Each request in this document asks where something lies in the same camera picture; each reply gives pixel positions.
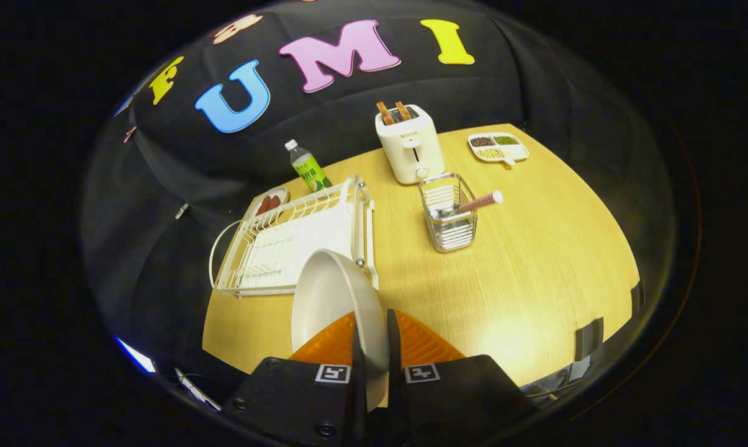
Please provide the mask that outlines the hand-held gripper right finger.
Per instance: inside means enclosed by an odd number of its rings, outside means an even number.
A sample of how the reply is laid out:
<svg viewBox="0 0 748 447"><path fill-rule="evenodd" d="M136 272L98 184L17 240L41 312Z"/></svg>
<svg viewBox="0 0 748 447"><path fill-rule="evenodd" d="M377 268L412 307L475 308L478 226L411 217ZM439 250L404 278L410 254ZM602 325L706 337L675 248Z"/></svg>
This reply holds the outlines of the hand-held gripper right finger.
<svg viewBox="0 0 748 447"><path fill-rule="evenodd" d="M388 421L395 446L507 443L536 406L487 354L408 363L408 317L387 311Z"/></svg>

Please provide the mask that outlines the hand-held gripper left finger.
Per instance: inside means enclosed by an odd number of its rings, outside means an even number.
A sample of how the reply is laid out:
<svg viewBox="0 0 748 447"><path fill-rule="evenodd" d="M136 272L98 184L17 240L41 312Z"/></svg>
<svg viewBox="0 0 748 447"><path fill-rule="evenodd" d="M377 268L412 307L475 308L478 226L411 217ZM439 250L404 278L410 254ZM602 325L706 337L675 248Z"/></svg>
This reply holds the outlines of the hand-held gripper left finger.
<svg viewBox="0 0 748 447"><path fill-rule="evenodd" d="M354 312L292 358L263 359L220 413L266 446L365 446L366 362Z"/></svg>

